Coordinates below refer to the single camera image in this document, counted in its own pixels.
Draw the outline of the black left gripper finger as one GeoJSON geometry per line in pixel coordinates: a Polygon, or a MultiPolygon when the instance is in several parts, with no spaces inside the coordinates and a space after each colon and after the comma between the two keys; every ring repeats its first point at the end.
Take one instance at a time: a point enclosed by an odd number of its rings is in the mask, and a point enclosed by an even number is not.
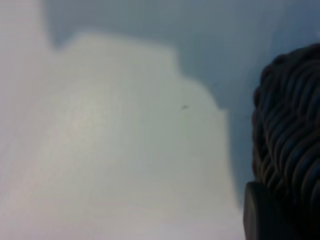
{"type": "Polygon", "coordinates": [[[243,227],[247,240],[318,240],[320,234],[289,216],[263,184],[248,182],[245,187],[243,227]]]}

